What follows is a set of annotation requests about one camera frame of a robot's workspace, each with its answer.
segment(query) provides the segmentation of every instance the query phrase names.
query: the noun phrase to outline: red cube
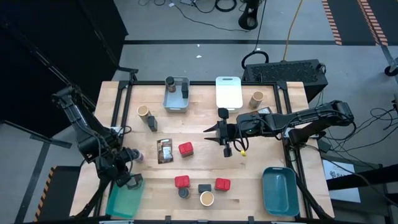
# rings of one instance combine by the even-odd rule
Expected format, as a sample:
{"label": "red cube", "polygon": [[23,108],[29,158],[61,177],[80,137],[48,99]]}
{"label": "red cube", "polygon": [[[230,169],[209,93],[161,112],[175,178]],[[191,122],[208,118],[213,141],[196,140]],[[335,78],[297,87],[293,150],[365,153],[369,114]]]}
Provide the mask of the red cube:
{"label": "red cube", "polygon": [[177,188],[191,186],[190,183],[189,183],[189,176],[187,176],[187,175],[175,177],[174,178],[174,184],[175,184],[175,186]]}
{"label": "red cube", "polygon": [[187,142],[178,146],[182,157],[187,157],[193,155],[192,143]]}
{"label": "red cube", "polygon": [[227,191],[231,187],[231,181],[228,179],[217,178],[214,189]]}

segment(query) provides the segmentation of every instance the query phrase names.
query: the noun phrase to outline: wooden table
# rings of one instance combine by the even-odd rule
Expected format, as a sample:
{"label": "wooden table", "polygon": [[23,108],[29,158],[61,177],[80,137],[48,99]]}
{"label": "wooden table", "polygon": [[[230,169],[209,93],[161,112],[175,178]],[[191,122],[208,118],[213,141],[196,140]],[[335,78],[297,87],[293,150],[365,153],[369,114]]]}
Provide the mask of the wooden table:
{"label": "wooden table", "polygon": [[[98,98],[95,116],[104,126],[110,126],[116,98],[118,82],[103,82]],[[216,110],[215,86],[190,86],[190,105],[187,113],[168,113],[163,109],[163,85],[134,85],[129,106],[127,125],[132,132],[125,135],[124,146],[136,148],[145,156],[143,164],[134,163],[134,173],[142,173],[146,180],[140,210],[136,220],[164,220],[171,215],[173,220],[247,220],[254,216],[261,220],[293,220],[290,217],[276,217],[268,214],[262,202],[261,175],[267,167],[285,166],[282,143],[275,138],[250,138],[247,157],[243,157],[233,149],[233,156],[223,157],[223,146],[216,142],[204,140],[214,137],[215,133],[203,133],[219,119]],[[308,108],[302,83],[288,83],[292,111]],[[269,106],[276,111],[274,92],[271,86],[243,86],[243,103],[239,113],[251,111],[248,102],[255,91],[262,91],[264,99],[260,107]],[[152,133],[138,117],[136,111],[140,105],[149,107],[158,121],[158,131]],[[118,117],[120,124],[123,113],[121,105]],[[229,123],[236,122],[238,114],[229,115]],[[174,161],[167,164],[157,163],[156,140],[172,138]],[[182,158],[178,145],[192,142],[194,155]],[[317,146],[315,140],[308,144]],[[327,214],[334,217],[331,201],[326,185],[323,166],[318,151],[310,148],[301,149],[303,168],[307,187]],[[174,186],[174,177],[189,175],[191,195],[188,199],[178,196]],[[217,177],[231,179],[228,192],[217,192],[214,204],[204,207],[199,201],[198,184],[211,184],[214,187]],[[93,164],[85,164],[80,176],[73,199],[70,215],[78,213],[92,197],[99,184]],[[302,196],[299,191],[301,216],[305,216]],[[104,194],[101,214],[108,199],[108,191]]]}

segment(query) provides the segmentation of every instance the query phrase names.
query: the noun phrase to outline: green translucent container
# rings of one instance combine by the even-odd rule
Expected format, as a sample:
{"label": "green translucent container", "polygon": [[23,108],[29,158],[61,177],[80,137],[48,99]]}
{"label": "green translucent container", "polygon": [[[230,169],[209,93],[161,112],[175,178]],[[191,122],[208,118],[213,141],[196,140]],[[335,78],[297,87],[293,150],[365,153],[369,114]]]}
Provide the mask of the green translucent container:
{"label": "green translucent container", "polygon": [[106,206],[106,214],[125,219],[132,219],[137,214],[144,193],[145,180],[142,181],[138,189],[129,190],[125,185],[118,187],[116,184],[112,188],[111,196]]}
{"label": "green translucent container", "polygon": [[268,167],[262,173],[264,208],[271,215],[296,216],[299,214],[296,176],[286,167]]}

